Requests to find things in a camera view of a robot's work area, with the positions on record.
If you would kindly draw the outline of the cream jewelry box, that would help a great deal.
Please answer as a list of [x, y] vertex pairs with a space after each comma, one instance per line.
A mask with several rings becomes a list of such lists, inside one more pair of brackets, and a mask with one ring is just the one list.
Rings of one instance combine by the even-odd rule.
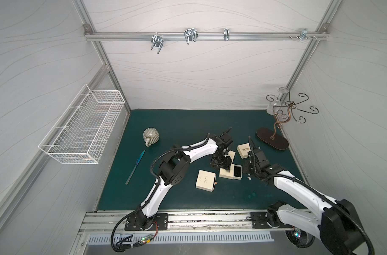
[[207, 172], [200, 170], [198, 173], [196, 188], [213, 192], [216, 184], [216, 174], [213, 172]]
[[229, 180], [241, 180], [242, 179], [242, 166], [232, 164], [229, 170], [220, 169], [219, 177]]
[[228, 152], [228, 157], [230, 157], [230, 159], [233, 161], [233, 160], [234, 160], [234, 158], [235, 158], [235, 154], [236, 154], [236, 152], [235, 152], [235, 151], [233, 151], [233, 150], [230, 150], [230, 151]]
[[251, 152], [251, 148], [249, 143], [240, 144], [237, 146], [237, 151], [241, 157], [241, 159], [249, 158], [249, 153]]

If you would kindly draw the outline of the cream jewelry box top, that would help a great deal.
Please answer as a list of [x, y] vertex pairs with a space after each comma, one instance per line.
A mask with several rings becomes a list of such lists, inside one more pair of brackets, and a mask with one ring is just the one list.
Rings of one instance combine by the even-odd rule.
[[249, 158], [249, 153], [251, 152], [251, 148], [249, 143], [240, 144], [237, 146], [237, 151], [241, 157], [241, 159]]

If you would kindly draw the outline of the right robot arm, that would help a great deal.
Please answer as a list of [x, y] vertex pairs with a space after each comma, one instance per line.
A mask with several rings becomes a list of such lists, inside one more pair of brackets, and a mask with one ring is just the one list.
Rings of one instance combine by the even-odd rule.
[[281, 165], [270, 164], [251, 137], [248, 142], [250, 172], [256, 178], [286, 192], [307, 208], [303, 211], [278, 201], [267, 209], [264, 216], [270, 227], [291, 225], [295, 238], [299, 237], [297, 231], [306, 232], [319, 239], [333, 255], [352, 255], [362, 244], [366, 244], [370, 255], [375, 253], [373, 243], [351, 202], [327, 197]]

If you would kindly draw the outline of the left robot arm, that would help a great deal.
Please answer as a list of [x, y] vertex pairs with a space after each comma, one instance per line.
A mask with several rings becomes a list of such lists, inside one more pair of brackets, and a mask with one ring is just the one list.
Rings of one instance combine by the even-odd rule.
[[230, 129], [221, 135], [208, 134], [204, 141], [189, 146], [174, 146], [162, 153], [150, 166], [150, 173], [156, 181], [147, 198], [136, 209], [139, 221], [153, 220], [159, 205], [168, 191], [185, 177], [191, 163], [210, 156], [211, 167], [220, 170], [230, 168], [233, 159], [228, 155], [233, 143]]

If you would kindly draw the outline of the cream jewelry box front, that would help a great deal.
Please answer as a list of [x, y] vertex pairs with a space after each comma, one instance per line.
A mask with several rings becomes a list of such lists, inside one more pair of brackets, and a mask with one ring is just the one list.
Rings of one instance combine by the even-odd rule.
[[196, 188], [213, 192], [216, 184], [216, 174], [213, 172], [207, 172], [200, 170], [198, 173]]

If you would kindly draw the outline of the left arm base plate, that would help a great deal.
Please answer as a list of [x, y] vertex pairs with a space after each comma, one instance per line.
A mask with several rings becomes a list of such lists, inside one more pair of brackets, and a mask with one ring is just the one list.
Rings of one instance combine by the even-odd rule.
[[160, 231], [167, 230], [169, 215], [157, 213], [152, 217], [146, 217], [141, 211], [131, 215], [125, 221], [125, 231]]

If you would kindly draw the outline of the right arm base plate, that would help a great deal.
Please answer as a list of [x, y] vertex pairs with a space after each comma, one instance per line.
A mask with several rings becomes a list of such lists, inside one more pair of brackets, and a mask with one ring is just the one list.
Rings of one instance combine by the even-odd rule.
[[281, 223], [280, 221], [274, 221], [274, 218], [267, 211], [254, 211], [251, 212], [246, 220], [251, 223], [253, 229], [293, 229], [293, 226]]

